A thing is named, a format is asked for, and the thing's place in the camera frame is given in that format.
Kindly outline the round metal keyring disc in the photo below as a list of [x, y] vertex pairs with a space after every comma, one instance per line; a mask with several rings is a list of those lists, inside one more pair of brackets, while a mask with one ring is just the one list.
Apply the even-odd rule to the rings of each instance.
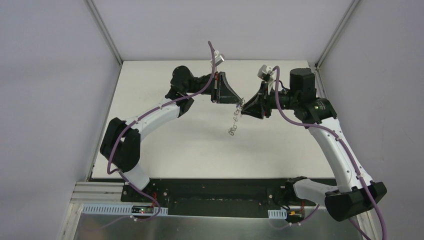
[[230, 136], [234, 136], [235, 132], [237, 131], [237, 123], [239, 121], [239, 116], [241, 115], [241, 111], [243, 110], [243, 107], [245, 105], [246, 101], [244, 98], [241, 99], [240, 103], [236, 104], [236, 110], [233, 113], [233, 124], [232, 126], [228, 129], [228, 134]]

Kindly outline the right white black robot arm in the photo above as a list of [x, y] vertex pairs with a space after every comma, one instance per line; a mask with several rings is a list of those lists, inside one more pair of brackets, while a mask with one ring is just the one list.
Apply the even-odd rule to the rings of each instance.
[[293, 124], [304, 127], [314, 137], [336, 181], [330, 186], [304, 176], [289, 179], [284, 200], [290, 205], [308, 200], [324, 206], [338, 222], [374, 209], [387, 188], [374, 181], [359, 163], [345, 140], [332, 104], [317, 95], [315, 74], [309, 68], [292, 69], [289, 88], [279, 86], [279, 76], [279, 67], [263, 65], [258, 71], [259, 90], [245, 103], [241, 114], [264, 119], [273, 110], [292, 110], [296, 117]]

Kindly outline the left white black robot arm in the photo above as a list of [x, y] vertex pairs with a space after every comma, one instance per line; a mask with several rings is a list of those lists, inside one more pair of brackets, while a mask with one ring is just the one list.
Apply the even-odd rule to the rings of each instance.
[[242, 98], [230, 87], [224, 72], [195, 77], [181, 65], [172, 72], [170, 90], [158, 106], [126, 120], [109, 121], [99, 152], [108, 161], [107, 172], [115, 165], [122, 178], [134, 185], [133, 195], [140, 202], [152, 198], [150, 177], [141, 164], [141, 143], [150, 133], [184, 115], [194, 103], [196, 94], [209, 95], [212, 103], [240, 105]]

